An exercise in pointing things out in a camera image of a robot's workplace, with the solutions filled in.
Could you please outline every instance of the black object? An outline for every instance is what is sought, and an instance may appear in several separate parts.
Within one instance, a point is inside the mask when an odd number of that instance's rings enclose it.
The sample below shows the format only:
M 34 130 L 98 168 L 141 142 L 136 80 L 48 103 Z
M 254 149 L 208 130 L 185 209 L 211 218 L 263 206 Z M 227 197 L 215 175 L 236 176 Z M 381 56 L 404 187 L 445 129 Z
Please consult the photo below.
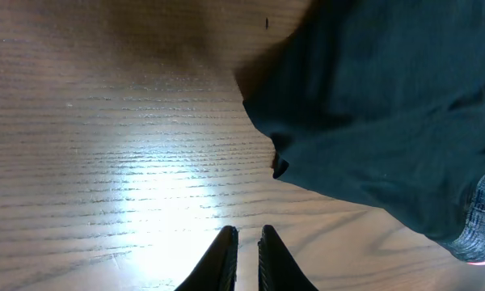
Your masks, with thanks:
M 200 262 L 176 291 L 233 291 L 237 269 L 238 232 L 225 226 Z
M 244 106 L 275 178 L 452 242 L 485 175 L 485 0 L 322 0 Z
M 259 291 L 317 291 L 273 226 L 264 226 L 259 241 Z
M 237 230 L 233 226 L 223 227 L 176 291 L 233 291 L 237 247 Z M 264 226 L 259 241 L 259 291 L 317 291 L 273 226 Z

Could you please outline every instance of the patterned fabric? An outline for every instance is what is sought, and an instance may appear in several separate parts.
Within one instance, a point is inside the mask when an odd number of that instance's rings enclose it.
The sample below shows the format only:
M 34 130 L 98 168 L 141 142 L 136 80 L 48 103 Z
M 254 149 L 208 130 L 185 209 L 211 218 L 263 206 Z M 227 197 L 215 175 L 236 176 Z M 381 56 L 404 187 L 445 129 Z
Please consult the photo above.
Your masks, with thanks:
M 462 234 L 451 243 L 440 244 L 459 260 L 485 262 L 485 176 L 472 196 Z

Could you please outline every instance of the dark green fabric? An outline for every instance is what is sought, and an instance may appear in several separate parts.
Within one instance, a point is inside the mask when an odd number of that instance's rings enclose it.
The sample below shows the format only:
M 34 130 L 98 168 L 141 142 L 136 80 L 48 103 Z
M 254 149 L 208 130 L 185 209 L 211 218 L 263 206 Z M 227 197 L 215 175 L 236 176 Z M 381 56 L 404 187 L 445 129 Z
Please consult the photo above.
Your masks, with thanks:
M 325 1 L 244 106 L 276 178 L 452 241 L 485 175 L 485 0 Z

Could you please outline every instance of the black pointed object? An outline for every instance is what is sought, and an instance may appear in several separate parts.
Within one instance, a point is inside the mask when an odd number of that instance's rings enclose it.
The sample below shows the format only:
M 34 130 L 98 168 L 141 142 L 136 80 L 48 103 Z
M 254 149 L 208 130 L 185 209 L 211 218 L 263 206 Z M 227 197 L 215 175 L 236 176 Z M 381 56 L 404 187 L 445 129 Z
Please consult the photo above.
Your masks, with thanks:
M 259 241 L 259 291 L 317 291 L 273 226 L 264 226 Z
M 238 232 L 225 226 L 200 262 L 176 291 L 233 291 L 237 269 Z

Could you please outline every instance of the wooden table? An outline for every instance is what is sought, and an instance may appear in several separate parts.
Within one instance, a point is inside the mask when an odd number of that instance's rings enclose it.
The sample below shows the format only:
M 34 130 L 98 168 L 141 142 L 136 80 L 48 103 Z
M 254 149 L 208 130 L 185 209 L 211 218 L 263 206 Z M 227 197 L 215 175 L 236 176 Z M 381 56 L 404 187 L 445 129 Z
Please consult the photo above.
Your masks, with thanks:
M 172 290 L 224 225 L 256 290 L 264 224 L 320 290 L 485 290 L 382 210 L 272 179 L 234 76 L 309 5 L 0 0 L 0 290 Z

